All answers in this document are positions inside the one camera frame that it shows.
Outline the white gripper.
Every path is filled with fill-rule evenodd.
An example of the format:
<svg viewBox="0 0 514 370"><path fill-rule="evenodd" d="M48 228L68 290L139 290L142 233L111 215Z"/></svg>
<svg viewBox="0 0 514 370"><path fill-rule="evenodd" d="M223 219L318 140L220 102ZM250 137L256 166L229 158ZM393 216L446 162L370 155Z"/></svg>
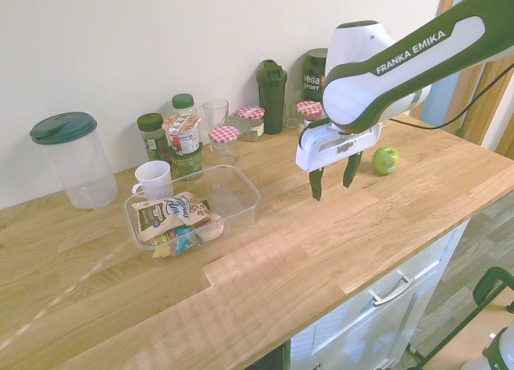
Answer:
<svg viewBox="0 0 514 370"><path fill-rule="evenodd" d="M348 157L343 186L348 188L361 163L362 152L373 147L381 134L382 123L358 134L343 134L329 120L310 123L302 131L296 150L296 164L309 172L312 197L322 196L323 167Z"/></svg>

